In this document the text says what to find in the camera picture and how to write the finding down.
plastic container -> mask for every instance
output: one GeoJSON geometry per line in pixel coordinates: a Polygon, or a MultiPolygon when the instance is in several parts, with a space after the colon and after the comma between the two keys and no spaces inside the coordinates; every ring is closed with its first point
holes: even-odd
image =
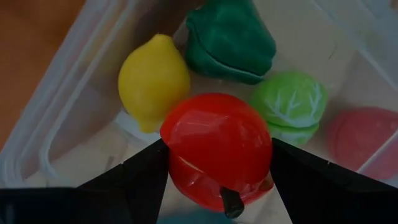
{"type": "MultiPolygon", "coordinates": [[[[0,153],[2,187],[77,186],[159,138],[139,132],[120,103],[116,80],[133,49],[164,25],[174,26],[168,18],[182,2],[86,2],[0,153]]],[[[307,72],[326,86],[330,96],[320,129],[302,149],[334,162],[326,134],[337,114],[362,106],[398,111],[397,65],[390,61],[396,58],[398,45],[392,25],[396,12],[387,1],[254,2],[277,44],[271,73],[307,72]],[[354,29],[359,27],[366,30],[363,35],[354,29]]],[[[187,39],[183,24],[174,39],[183,50],[187,39]]],[[[192,95],[217,91],[248,100],[255,87],[192,74],[192,95]]],[[[398,150],[397,139],[398,130],[357,172],[383,169],[385,156],[398,150]]],[[[398,187],[397,176],[382,181],[398,187]]],[[[161,215],[194,206],[168,182],[161,215]]],[[[277,189],[246,207],[238,221],[290,223],[277,189]]]]}

toy fruit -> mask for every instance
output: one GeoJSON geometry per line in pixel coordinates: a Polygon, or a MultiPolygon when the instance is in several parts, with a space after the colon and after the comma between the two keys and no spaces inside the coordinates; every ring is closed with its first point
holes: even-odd
{"type": "Polygon", "coordinates": [[[209,93],[184,101],[169,113],[160,135],[170,148],[175,186],[202,207],[234,210],[235,202],[251,203],[269,190],[259,190],[272,154],[266,123],[236,97],[209,93]]]}
{"type": "Polygon", "coordinates": [[[259,83],[271,68],[275,41],[251,0],[210,0],[187,17],[185,60],[212,78],[259,83]]]}
{"type": "Polygon", "coordinates": [[[157,34],[128,56],[119,74],[119,94],[140,130],[154,132],[190,89],[188,68],[171,37],[157,34]]]}
{"type": "Polygon", "coordinates": [[[325,88],[310,75],[280,72],[259,85],[250,104],[267,121],[273,137],[297,145],[318,129],[327,101],[325,88]]]}
{"type": "MultiPolygon", "coordinates": [[[[356,108],[341,112],[328,128],[332,158],[357,171],[398,129],[398,113],[381,108],[356,108]]],[[[398,173],[398,144],[380,154],[363,174],[387,180],[398,173]]]]}

toy apple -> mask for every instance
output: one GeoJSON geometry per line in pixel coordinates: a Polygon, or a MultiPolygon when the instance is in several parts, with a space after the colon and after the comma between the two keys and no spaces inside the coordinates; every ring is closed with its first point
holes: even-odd
{"type": "Polygon", "coordinates": [[[272,154],[266,126],[234,96],[209,93],[184,101],[160,129],[170,148],[175,186],[202,207],[239,216],[239,203],[251,203],[269,190],[259,190],[272,154]]]}

wooden table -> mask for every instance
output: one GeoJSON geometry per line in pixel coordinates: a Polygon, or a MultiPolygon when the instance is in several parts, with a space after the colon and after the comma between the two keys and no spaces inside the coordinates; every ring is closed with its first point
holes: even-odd
{"type": "Polygon", "coordinates": [[[0,0],[0,150],[85,0],[0,0]]]}

pink fruit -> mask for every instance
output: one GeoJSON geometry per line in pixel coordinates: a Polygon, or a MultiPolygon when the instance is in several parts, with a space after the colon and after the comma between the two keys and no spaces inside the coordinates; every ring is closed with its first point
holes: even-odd
{"type": "MultiPolygon", "coordinates": [[[[398,113],[380,108],[358,108],[340,113],[328,130],[328,149],[337,164],[357,171],[397,130],[398,113]]],[[[375,166],[365,171],[373,179],[398,173],[398,144],[393,144],[375,166]]]]}

